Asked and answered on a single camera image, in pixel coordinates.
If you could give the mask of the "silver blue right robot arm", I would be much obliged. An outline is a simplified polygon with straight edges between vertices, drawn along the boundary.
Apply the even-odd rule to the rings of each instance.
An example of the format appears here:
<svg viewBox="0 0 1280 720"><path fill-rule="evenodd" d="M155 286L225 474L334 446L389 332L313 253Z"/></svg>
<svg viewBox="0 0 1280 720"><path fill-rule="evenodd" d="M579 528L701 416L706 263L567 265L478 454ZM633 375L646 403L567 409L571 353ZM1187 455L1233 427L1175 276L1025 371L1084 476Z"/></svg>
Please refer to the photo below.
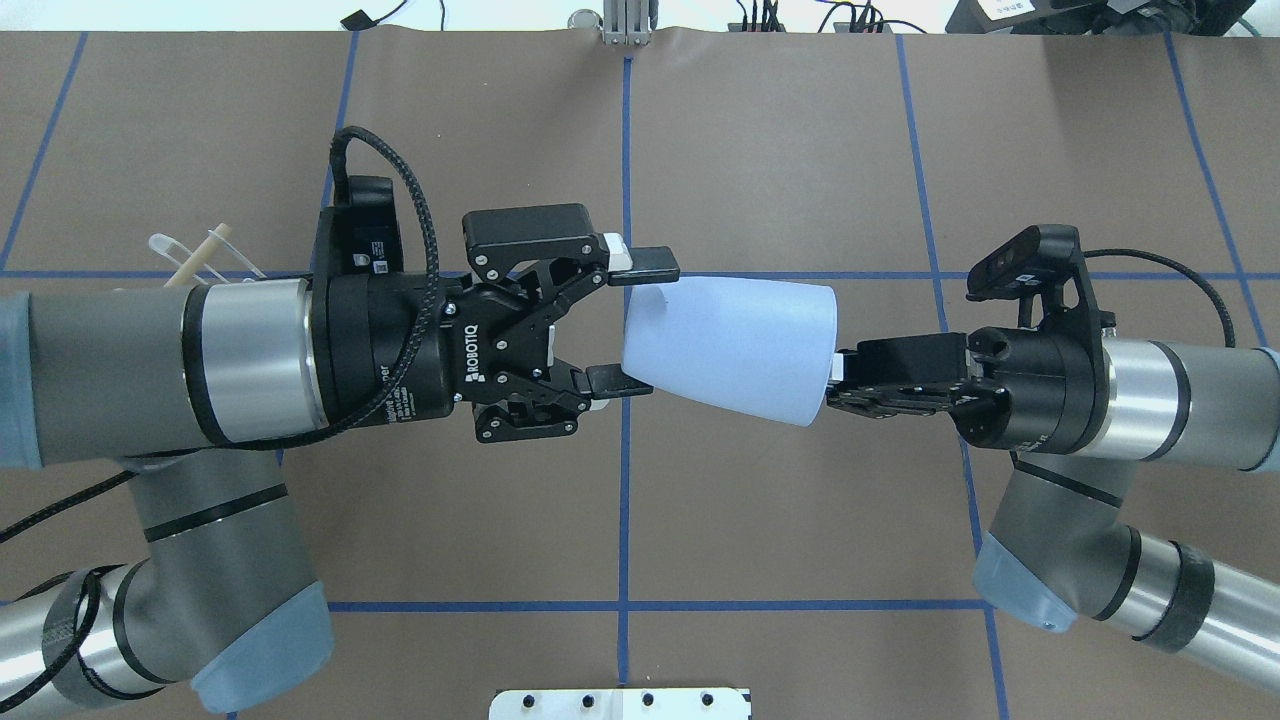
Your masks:
<svg viewBox="0 0 1280 720"><path fill-rule="evenodd" d="M1009 454L972 575L988 605L1053 633L1089 619L1277 692L1277 583L1138 512L1160 480L1277 474L1275 351L996 327L870 340L835 356L827 401L947 414Z"/></svg>

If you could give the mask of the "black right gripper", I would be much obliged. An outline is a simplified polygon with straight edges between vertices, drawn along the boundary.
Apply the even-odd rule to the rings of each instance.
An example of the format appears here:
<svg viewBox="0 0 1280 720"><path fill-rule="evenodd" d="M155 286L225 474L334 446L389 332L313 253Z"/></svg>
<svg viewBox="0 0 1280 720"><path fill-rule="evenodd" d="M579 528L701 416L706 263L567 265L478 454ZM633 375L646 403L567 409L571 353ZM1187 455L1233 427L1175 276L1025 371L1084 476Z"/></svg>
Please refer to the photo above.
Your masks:
<svg viewBox="0 0 1280 720"><path fill-rule="evenodd" d="M1071 454L1105 414L1107 331L984 327L867 340L832 355L826 405L872 419L946 414L978 448Z"/></svg>

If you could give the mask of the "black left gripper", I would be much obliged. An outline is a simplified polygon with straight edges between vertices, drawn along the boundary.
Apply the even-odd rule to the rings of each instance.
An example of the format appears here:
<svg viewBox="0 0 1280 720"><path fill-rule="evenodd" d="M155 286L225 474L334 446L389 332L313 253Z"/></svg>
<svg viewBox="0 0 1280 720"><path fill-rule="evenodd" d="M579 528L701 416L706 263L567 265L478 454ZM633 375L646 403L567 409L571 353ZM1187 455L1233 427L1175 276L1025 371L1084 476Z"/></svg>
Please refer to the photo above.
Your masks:
<svg viewBox="0 0 1280 720"><path fill-rule="evenodd" d="M463 240L467 275L312 277L328 420L424 421L468 404L476 438L506 442L572 434L582 414L609 400L654 392L620 364L558 359L553 329L607 286L677 282L671 247L603 234L580 204L471 211Z"/></svg>

